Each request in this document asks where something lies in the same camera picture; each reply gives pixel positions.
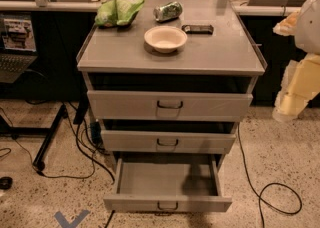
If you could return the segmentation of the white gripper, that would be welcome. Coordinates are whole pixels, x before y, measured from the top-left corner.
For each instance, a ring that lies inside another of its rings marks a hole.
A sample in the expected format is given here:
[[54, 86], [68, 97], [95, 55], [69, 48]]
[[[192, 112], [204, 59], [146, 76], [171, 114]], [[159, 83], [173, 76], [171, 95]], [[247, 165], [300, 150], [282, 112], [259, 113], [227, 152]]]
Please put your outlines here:
[[[273, 32], [281, 36], [294, 36], [299, 11], [277, 23]], [[296, 119], [309, 101], [320, 93], [320, 56], [307, 54], [297, 62], [290, 60], [281, 81], [272, 116], [279, 122]]]

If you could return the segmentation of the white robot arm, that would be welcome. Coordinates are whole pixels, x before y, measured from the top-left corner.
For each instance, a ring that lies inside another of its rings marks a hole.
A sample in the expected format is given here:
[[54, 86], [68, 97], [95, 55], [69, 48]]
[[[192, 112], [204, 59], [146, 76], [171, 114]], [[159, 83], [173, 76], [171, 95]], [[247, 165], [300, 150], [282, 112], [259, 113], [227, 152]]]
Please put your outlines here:
[[273, 118], [289, 122], [320, 93], [320, 0], [306, 0], [298, 11], [277, 23], [273, 32], [292, 35], [296, 47], [306, 53], [301, 61], [289, 61], [275, 100]]

